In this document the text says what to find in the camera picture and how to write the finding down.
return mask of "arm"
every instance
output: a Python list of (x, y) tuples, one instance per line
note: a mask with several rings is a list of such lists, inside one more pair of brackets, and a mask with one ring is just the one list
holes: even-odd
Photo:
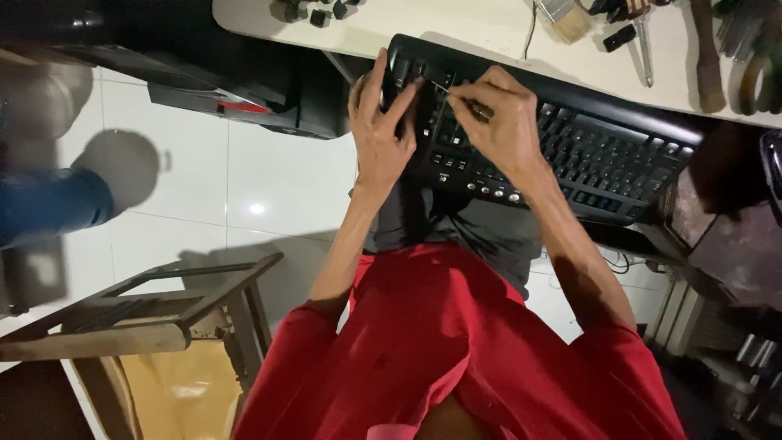
[[(386, 50), (381, 49), (372, 72), (361, 78), (350, 91), (348, 112), (350, 129), (356, 141), (359, 175), (345, 219), (307, 297), (307, 303), (332, 321), (334, 326), (345, 309), (372, 219), (415, 151), (411, 103), (421, 82), (408, 85), (389, 110), (382, 114), (379, 109), (380, 89), (386, 63)], [(398, 139), (394, 131), (400, 121), (404, 130), (401, 139)]]
[[(475, 84), (450, 91), (448, 102), (470, 142), (521, 191), (538, 218), (543, 243), (579, 325), (610, 320), (635, 328), (622, 286), (570, 211), (540, 153), (535, 95), (498, 66)], [(491, 107), (494, 117), (488, 124), (477, 121), (459, 98)]]

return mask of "blue object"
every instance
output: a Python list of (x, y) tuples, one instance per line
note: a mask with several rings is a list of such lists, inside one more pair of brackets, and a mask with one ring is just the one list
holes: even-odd
[(108, 222), (114, 199), (106, 182), (83, 168), (0, 177), (0, 249)]

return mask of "hand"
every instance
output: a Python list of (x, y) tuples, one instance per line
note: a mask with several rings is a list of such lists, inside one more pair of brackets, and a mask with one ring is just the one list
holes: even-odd
[[(348, 112), (350, 129), (356, 140), (358, 156), (357, 189), (382, 197), (388, 196), (415, 151), (414, 106), (411, 106), (422, 79), (410, 83), (389, 110), (380, 112), (380, 91), (388, 54), (380, 49), (375, 67), (350, 90)], [(403, 120), (402, 137), (394, 134)]]
[[(461, 98), (488, 106), (494, 116), (483, 124)], [(533, 170), (542, 169), (540, 165), (547, 167), (537, 135), (537, 97), (505, 69), (492, 66), (474, 84), (451, 87), (447, 99), (470, 143), (506, 176), (534, 180)]]

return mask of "white tile floor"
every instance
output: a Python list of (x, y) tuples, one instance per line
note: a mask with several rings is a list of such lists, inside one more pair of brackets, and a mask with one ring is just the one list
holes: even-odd
[[(53, 146), (49, 165), (67, 167), (81, 155), (112, 178), (125, 172), (118, 181), (125, 189), (144, 190), (128, 196), (127, 211), (109, 223), (62, 237), (55, 253), (29, 247), (32, 273), (38, 284), (56, 287), (56, 300), (0, 320), (0, 335), (155, 265), (249, 261), (279, 249), (285, 259), (261, 279), (276, 327), (306, 296), (346, 210), (356, 163), (350, 135), (325, 142), (280, 135), (151, 104), (142, 81), (103, 69), (93, 74), (89, 99)], [(35, 166), (31, 148), (18, 147), (13, 163)], [(615, 252), (605, 255), (619, 260)], [(571, 341), (580, 328), (545, 255), (532, 271), (529, 307)], [(652, 321), (666, 277), (634, 265), (619, 279), (638, 321)], [(168, 280), (143, 288), (182, 285)]]

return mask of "red shirt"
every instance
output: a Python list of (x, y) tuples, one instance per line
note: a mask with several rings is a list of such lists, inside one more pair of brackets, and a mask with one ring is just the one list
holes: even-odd
[(455, 243), (363, 257), (351, 297), (339, 335), (306, 305), (285, 317), (234, 438), (412, 440), (451, 392), (493, 438), (686, 438), (633, 329), (567, 345)]

